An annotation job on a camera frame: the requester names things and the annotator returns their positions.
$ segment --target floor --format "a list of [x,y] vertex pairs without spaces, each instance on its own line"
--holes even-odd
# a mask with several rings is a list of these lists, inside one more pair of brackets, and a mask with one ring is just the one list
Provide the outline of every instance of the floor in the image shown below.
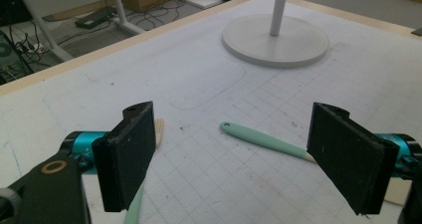
[[[409,0],[306,0],[328,7],[356,13],[359,15],[375,18],[378,20],[410,27],[413,29],[422,27],[422,3]],[[133,13],[126,10],[127,20],[136,26],[148,31],[174,20],[181,19],[191,14],[200,12],[202,9],[185,2],[185,0],[168,1],[147,13]],[[104,22],[92,30],[77,28],[74,22],[85,15],[59,22],[47,22],[53,37],[73,57],[82,56],[102,47],[124,40],[130,35],[117,29],[113,22]],[[7,27],[1,28],[6,33]],[[12,31],[15,40],[22,39],[25,33],[30,35],[33,43],[37,39],[41,44],[45,43],[42,34],[38,31],[38,38],[34,36],[32,23],[15,24]],[[61,64],[51,52],[40,56],[29,56],[32,68],[35,72],[48,69]]]

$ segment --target white pole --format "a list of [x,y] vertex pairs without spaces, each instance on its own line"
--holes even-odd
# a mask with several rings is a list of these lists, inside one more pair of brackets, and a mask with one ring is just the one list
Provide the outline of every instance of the white pole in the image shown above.
[[283,12],[285,11],[286,0],[276,0],[274,4],[273,20],[271,21],[270,35],[277,37],[282,26]]

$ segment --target white stand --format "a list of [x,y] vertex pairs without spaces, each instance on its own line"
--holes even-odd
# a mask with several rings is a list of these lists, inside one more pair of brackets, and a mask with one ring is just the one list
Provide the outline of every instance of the white stand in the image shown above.
[[294,68],[319,61],[328,49],[328,37],[319,27],[293,17],[284,18],[280,32],[285,4],[276,0],[273,16],[231,22],[223,31],[224,47],[239,59],[266,67]]
[[[68,61],[73,57],[61,48],[53,36],[51,35],[47,25],[44,23],[42,17],[51,15],[57,12],[63,12],[72,8],[80,7],[90,3],[94,3],[101,0],[22,0],[25,3],[28,11],[31,13],[37,25],[40,27],[41,32],[45,36],[48,42],[48,47],[59,59],[62,61]],[[118,20],[115,20],[116,24],[124,31],[129,32],[132,35],[137,35],[144,30],[127,22],[123,11],[123,5],[121,0],[114,0],[115,10],[118,14]]]

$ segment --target white round base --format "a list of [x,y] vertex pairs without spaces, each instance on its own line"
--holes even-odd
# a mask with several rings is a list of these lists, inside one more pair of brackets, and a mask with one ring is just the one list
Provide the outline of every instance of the white round base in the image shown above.
[[283,17],[279,36],[270,35],[272,15],[251,15],[231,22],[223,31],[224,47],[236,57],[260,66],[294,68],[313,64],[328,49],[319,27]]

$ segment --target grid paper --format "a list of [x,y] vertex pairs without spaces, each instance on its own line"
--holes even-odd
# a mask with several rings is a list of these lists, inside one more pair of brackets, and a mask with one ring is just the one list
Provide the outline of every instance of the grid paper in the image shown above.
[[[218,126],[237,122],[305,148],[313,102],[321,102],[370,131],[422,140],[422,44],[287,4],[286,15],[327,33],[322,61],[280,70],[231,56],[221,43],[225,25],[271,13],[273,4],[252,0],[0,98],[0,184],[51,156],[68,133],[110,130],[122,109],[154,101],[164,136],[140,223],[396,223],[401,207],[384,203],[381,215],[356,217],[315,164]],[[103,213],[96,177],[84,183],[94,223],[121,223],[124,213]]]

